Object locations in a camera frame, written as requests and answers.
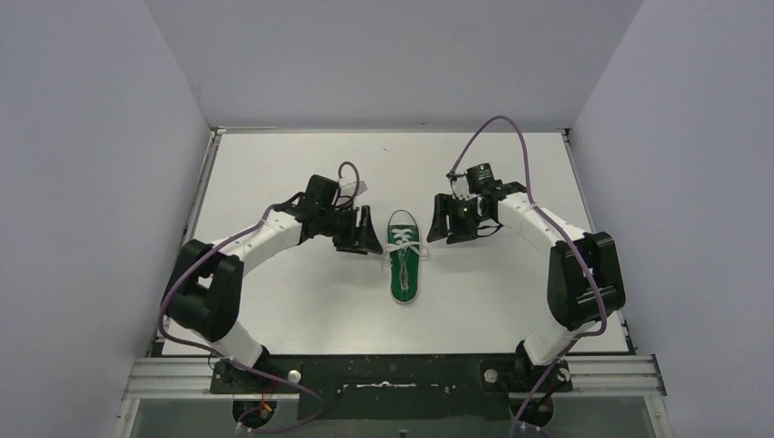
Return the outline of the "green canvas sneaker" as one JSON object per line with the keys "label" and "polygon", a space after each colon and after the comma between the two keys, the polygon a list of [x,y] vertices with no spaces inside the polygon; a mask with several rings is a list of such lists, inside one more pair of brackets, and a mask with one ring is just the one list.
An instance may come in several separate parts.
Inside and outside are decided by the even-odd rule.
{"label": "green canvas sneaker", "polygon": [[425,256],[420,228],[404,209],[394,211],[387,221],[385,254],[390,264],[390,292],[401,305],[414,301],[419,288],[419,264]]}

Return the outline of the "white shoelace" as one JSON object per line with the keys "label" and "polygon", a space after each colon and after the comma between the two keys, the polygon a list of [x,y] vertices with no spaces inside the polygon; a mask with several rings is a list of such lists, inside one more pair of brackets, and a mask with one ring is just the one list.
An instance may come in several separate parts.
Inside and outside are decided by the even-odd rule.
{"label": "white shoelace", "polygon": [[417,271],[419,263],[430,256],[430,250],[421,240],[419,228],[408,224],[387,227],[384,252],[385,263],[394,274]]}

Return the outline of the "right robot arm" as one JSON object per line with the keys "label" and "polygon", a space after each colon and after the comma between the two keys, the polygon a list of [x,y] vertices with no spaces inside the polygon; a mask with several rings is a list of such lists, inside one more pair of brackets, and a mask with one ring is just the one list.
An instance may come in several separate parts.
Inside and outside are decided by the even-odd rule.
{"label": "right robot arm", "polygon": [[613,238],[562,220],[537,205],[520,182],[495,178],[488,163],[446,175],[451,192],[434,198],[428,242],[459,244],[482,238],[494,223],[520,235],[548,260],[548,314],[517,347],[516,383],[535,390],[549,377],[549,365],[578,339],[596,336],[609,316],[626,303]]}

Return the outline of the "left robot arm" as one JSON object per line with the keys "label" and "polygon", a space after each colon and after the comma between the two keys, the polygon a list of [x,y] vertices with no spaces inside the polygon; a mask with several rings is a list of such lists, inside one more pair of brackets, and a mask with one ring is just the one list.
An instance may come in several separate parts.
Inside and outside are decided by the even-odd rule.
{"label": "left robot arm", "polygon": [[355,204],[366,189],[361,178],[334,181],[314,174],[304,191],[268,206],[256,224],[216,242],[192,239],[181,248],[160,305],[160,320],[191,330],[203,349],[234,363],[234,378],[247,391],[270,379],[267,348],[239,321],[243,280],[271,257],[317,236],[336,251],[380,255],[371,209]]}

